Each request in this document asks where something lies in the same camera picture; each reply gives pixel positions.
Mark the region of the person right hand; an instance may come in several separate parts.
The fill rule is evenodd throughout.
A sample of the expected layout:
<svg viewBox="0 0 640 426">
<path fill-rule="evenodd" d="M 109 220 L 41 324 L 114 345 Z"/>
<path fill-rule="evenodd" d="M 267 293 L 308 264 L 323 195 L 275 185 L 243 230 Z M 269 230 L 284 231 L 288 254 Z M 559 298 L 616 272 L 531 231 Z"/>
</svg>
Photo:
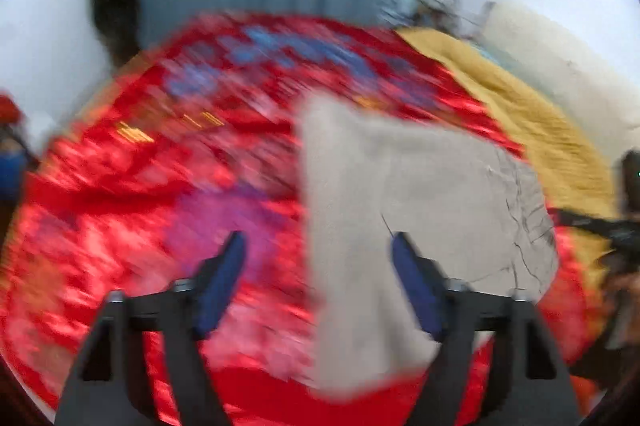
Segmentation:
<svg viewBox="0 0 640 426">
<path fill-rule="evenodd" d="M 613 248 L 600 258 L 606 350 L 639 345 L 639 253 Z"/>
</svg>

